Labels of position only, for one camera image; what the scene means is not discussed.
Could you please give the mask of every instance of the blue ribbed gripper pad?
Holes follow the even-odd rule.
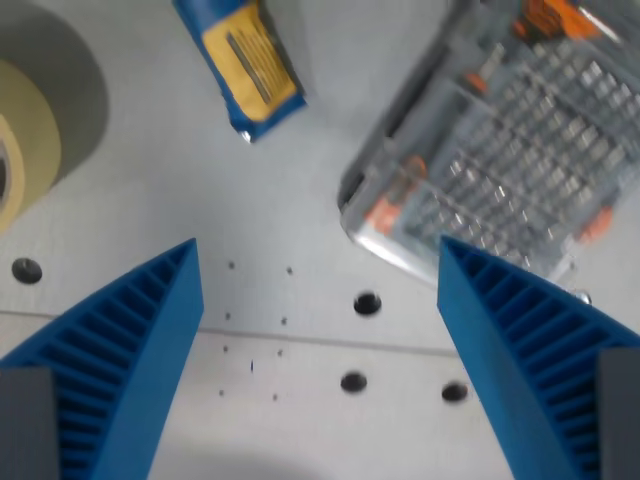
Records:
[[[438,308],[516,479],[600,476],[598,353],[640,337],[596,308],[451,238]]]
[[[63,479],[146,478],[202,312],[191,240],[87,297],[0,361],[53,370]]]

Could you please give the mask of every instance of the blue package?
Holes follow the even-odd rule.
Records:
[[[254,142],[306,105],[253,0],[174,0],[213,72],[229,120]]]

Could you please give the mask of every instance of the orange plastic part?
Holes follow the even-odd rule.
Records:
[[[580,235],[580,241],[591,243],[602,237],[613,223],[613,208],[603,207],[596,217],[585,227]]]
[[[485,82],[477,73],[469,73],[466,75],[467,82],[471,84],[480,93],[487,91],[487,82]]]
[[[523,14],[532,26],[547,37],[564,34],[579,39],[600,34],[598,27],[566,0],[528,0]]]
[[[396,219],[407,203],[409,195],[416,189],[420,180],[427,178],[427,166],[419,155],[407,159],[402,170],[396,174],[384,196],[365,215],[367,223],[379,233],[389,235]]]
[[[520,38],[526,38],[527,37],[527,29],[525,28],[525,26],[520,21],[513,22],[513,31]]]

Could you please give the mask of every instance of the screwdriver bit set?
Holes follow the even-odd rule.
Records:
[[[443,234],[558,281],[637,184],[640,72],[620,37],[529,42],[518,15],[458,4],[343,179],[351,238],[429,282]]]

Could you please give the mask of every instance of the masking tape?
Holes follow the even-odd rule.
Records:
[[[20,70],[0,60],[0,233],[49,191],[60,160],[60,133],[47,100]]]

